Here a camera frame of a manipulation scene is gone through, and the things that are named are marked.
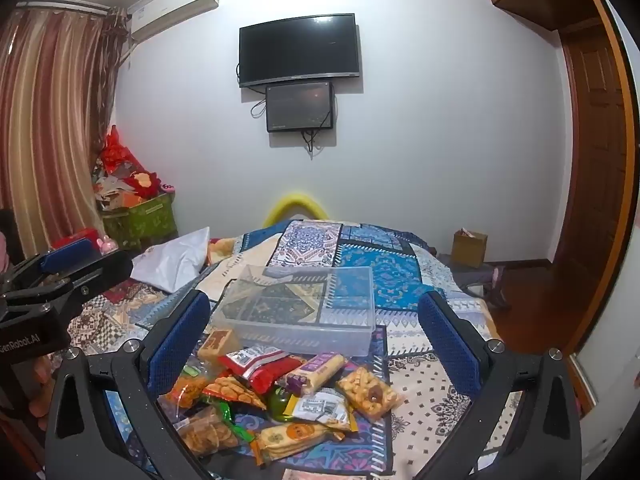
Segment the person left hand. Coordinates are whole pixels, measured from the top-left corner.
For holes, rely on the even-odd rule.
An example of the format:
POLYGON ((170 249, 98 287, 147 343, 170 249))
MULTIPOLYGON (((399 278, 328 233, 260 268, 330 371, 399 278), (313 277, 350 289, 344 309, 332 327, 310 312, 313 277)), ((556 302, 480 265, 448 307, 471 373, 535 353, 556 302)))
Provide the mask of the person left hand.
POLYGON ((29 411, 42 431, 47 430, 48 416, 55 387, 54 366, 48 356, 40 356, 34 362, 36 393, 30 398, 29 411))

